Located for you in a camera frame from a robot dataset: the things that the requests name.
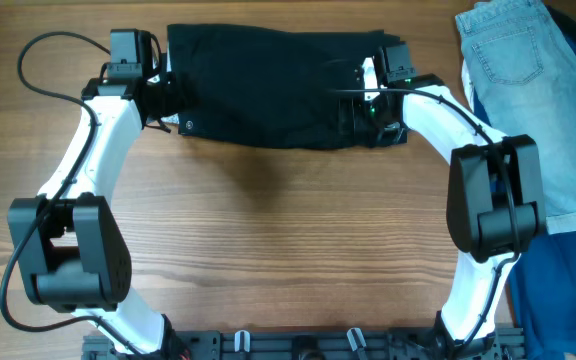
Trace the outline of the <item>black shorts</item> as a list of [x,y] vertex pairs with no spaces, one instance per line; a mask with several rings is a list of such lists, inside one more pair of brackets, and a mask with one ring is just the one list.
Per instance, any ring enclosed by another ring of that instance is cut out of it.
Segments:
[[171,24],[168,55],[188,100],[179,132],[263,148],[341,149],[338,102],[362,94],[361,65],[399,37]]

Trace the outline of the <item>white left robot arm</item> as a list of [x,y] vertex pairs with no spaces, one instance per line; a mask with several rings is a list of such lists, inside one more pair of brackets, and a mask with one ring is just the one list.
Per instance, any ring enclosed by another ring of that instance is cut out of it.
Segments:
[[[170,320],[132,288],[131,256],[110,209],[128,150],[149,116],[143,101],[159,89],[143,75],[91,79],[76,101],[81,121],[57,170],[35,197],[12,202],[7,221],[14,250],[0,285],[0,311],[10,326],[48,332],[89,322],[124,358],[190,358]],[[15,320],[8,306],[14,269],[31,303],[66,320]]]

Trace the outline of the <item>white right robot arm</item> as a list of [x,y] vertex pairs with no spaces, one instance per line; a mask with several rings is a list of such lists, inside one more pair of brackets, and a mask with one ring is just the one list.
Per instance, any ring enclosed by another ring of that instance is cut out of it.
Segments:
[[482,351],[510,270],[545,230],[537,144],[485,124],[443,85],[410,79],[369,93],[397,98],[403,125],[449,165],[446,224],[458,260],[437,328],[454,354]]

